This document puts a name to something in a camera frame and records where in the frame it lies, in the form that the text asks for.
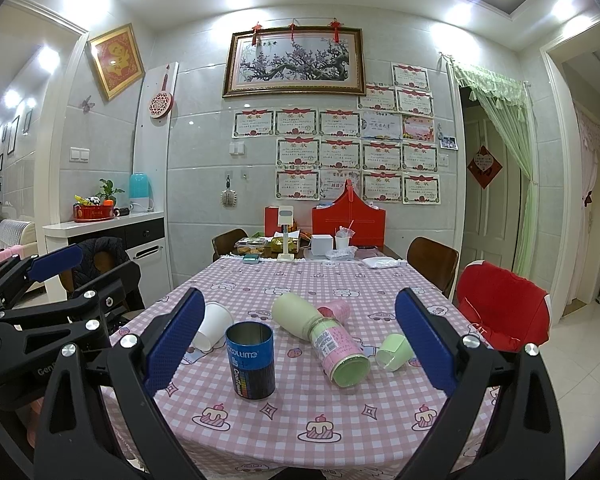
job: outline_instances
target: white door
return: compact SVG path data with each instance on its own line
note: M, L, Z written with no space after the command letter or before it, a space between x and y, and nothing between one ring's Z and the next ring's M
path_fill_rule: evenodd
M481 106L462 110L466 142L466 203L460 271L474 260L511 270L520 217L520 168ZM486 189L466 168L484 145L502 169Z

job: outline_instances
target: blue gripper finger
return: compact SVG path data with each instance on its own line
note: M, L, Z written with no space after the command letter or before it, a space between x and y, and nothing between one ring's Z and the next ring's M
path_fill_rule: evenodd
M205 297L196 288L190 288L166 315L171 319L144 359L144 389L151 397L173 379L205 317Z
M78 266L81 261L82 250L73 244L32 260L27 275L33 281L42 283L63 270Z
M422 305L412 290L400 291L395 298L395 317L433 387L450 397L458 386L455 359L427 319L432 315L418 303Z

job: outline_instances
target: pink checkered tablecloth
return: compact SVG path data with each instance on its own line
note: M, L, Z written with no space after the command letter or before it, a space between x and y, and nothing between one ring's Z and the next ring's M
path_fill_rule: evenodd
M208 353L189 348L169 387L155 402L185 451L203 472L215 475L281 466L321 469L329 478L390 480L402 469L433 425L446 396L431 386L414 358L394 373L374 360L384 338L401 333L395 321L396 294L410 286L430 311L445 316L459 333L475 332L439 290L413 267L369 269L361 262L292 264L264 260L246 265L222 258L162 298L111 337L142 333L152 318L170 312L189 287L207 301L226 306L236 321L261 320L274 332L276 390L263 400L235 394L224 340ZM340 389L331 384L309 343L283 330L270 315L273 300L294 292L314 305L344 298L352 306L346 327L372 358L365 381ZM114 392L104 388L119 438L136 456ZM496 391L485 394L471 435L456 464L469 464L487 429ZM219 413L222 426L205 424L203 412ZM333 425L328 440L307 437L311 422Z

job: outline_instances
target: drawer handle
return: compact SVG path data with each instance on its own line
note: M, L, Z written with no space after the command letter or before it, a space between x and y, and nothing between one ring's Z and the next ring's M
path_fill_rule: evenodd
M160 246L156 245L155 247L149 247L148 249L145 249L144 251L140 251L138 254L136 254L136 256L134 256L134 260L140 260L146 256L151 256L152 254L155 254L163 249L164 249L164 247L162 245L160 245Z

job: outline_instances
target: gold picture frame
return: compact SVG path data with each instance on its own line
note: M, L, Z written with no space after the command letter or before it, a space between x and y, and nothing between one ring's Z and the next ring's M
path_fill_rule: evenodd
M131 23L88 41L89 56L107 101L144 76Z
M336 42L331 27L263 28L253 45L253 31L235 32L222 97L298 92L364 95L362 30L343 27L338 35ZM299 56L304 56L302 65L294 63ZM305 62L306 56L312 63Z

